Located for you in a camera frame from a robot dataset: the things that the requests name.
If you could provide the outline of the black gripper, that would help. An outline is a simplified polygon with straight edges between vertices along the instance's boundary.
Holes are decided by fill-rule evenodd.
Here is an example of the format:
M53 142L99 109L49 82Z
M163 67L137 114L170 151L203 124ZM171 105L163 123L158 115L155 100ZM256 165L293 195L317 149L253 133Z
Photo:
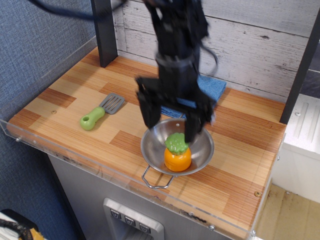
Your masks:
M215 120L216 101L198 85L198 62L193 56L184 59L157 56L158 77L137 77L137 98L145 125L151 129L161 118L161 107L182 112L186 116L185 142L191 143L206 122Z

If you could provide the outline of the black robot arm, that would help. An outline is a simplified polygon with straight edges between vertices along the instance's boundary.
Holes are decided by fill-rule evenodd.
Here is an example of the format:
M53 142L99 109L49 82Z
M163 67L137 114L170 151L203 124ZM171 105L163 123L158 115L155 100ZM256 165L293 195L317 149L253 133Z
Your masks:
M136 78L137 98L145 125L160 120L161 107L184 113L185 141L190 143L213 119L216 101L198 85L202 39L208 23L199 0L146 0L158 51L158 78Z

